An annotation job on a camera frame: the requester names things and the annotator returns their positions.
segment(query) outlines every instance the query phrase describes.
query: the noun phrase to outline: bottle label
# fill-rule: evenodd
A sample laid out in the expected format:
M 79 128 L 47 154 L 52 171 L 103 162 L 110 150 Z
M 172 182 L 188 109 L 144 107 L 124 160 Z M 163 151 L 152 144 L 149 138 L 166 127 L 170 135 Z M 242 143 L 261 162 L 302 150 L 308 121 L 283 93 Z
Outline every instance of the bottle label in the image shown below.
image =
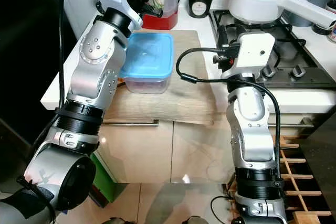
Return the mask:
M 201 16 L 206 11 L 206 4 L 204 4 L 203 2 L 195 2 L 192 5 L 192 10 L 196 16 Z

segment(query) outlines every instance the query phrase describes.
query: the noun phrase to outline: white appliance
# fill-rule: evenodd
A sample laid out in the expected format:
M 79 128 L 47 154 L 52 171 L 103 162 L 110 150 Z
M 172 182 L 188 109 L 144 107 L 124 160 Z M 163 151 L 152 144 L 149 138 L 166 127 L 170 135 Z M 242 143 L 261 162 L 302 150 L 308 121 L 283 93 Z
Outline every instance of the white appliance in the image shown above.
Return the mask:
M 270 23 L 289 10 L 305 19 L 329 28 L 336 20 L 336 14 L 309 3 L 307 0 L 230 0 L 230 13 L 249 24 Z

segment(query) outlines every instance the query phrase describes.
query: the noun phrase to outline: tiled floor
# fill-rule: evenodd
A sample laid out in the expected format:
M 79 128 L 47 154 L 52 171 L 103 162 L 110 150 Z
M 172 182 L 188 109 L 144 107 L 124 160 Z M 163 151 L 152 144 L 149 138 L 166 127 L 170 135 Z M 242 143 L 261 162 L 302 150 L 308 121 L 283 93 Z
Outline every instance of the tiled floor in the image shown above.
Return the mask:
M 110 217 L 121 217 L 137 224 L 181 224 L 192 215 L 205 218 L 209 224 L 219 224 L 210 210 L 213 197 L 222 195 L 215 184 L 128 184 L 116 200 L 104 209 L 87 198 L 79 207 L 60 214 L 58 224 L 101 224 Z M 224 199 L 214 202 L 214 211 L 225 223 L 230 223 L 230 204 Z

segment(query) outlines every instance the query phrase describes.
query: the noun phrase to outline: stove knob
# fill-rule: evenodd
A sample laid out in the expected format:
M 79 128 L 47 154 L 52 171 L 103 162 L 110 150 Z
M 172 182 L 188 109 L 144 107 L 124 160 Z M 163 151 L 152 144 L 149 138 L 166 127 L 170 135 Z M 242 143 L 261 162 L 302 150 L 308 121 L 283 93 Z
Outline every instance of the stove knob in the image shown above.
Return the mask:
M 298 64 L 292 69 L 291 73 L 295 78 L 301 78 L 305 75 L 306 71 L 300 64 Z
M 270 65 L 266 65 L 264 69 L 262 70 L 262 73 L 265 77 L 272 78 L 275 75 L 276 71 L 274 67 Z

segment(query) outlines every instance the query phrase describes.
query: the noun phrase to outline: blue plastic container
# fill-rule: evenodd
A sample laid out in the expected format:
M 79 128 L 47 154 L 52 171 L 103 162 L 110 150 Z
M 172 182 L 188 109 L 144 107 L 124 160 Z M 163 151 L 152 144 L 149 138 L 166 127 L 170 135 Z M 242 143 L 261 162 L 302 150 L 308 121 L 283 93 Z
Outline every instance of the blue plastic container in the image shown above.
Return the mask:
M 161 94 L 170 82 L 174 39 L 170 34 L 135 33 L 129 38 L 119 77 L 133 93 Z

